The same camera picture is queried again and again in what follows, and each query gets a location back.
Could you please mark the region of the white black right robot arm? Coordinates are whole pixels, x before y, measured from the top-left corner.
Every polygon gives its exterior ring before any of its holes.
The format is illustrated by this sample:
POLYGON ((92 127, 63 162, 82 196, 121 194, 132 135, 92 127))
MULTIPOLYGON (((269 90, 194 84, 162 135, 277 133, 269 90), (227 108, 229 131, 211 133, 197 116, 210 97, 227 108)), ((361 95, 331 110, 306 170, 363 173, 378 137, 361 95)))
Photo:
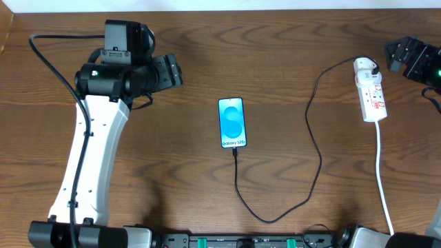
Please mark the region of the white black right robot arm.
MULTIPOLYGON (((398 72, 402 65, 406 68, 402 75, 426 87, 421 91, 423 98, 430 101, 437 111, 440 102, 427 93, 440 94, 440 48, 417 38, 402 37, 383 47, 387 69, 398 72)), ((358 88, 363 121, 373 123, 376 129, 375 173, 384 217, 389 234, 382 234, 364 227, 356 227, 350 238, 349 247, 439 247, 440 210, 438 209, 425 235, 395 232, 387 207, 380 173, 381 132, 380 121, 387 117, 387 109, 382 92, 382 75, 378 63, 367 57, 353 59, 354 81, 358 88)))

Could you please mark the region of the blue Galaxy smartphone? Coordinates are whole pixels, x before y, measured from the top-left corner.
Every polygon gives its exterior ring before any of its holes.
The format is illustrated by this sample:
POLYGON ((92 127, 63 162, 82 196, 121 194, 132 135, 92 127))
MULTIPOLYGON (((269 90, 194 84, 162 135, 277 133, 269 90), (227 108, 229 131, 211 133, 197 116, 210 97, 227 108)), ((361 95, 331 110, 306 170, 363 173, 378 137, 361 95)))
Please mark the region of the blue Galaxy smartphone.
POLYGON ((241 97, 218 101, 220 143, 223 149, 246 147, 245 113, 241 97))

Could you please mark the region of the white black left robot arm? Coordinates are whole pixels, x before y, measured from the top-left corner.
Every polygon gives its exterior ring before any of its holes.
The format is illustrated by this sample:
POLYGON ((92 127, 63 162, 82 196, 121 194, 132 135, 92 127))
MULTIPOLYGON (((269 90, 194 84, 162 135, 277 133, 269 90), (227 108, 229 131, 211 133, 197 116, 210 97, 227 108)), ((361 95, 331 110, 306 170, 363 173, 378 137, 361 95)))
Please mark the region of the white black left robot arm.
POLYGON ((180 86, 182 72, 173 54, 154 55, 156 40, 145 24, 109 19, 103 40, 68 84, 76 101, 72 148, 48 219, 30 224, 34 247, 161 246, 161 237, 142 225, 108 225, 110 181, 134 99, 180 86))

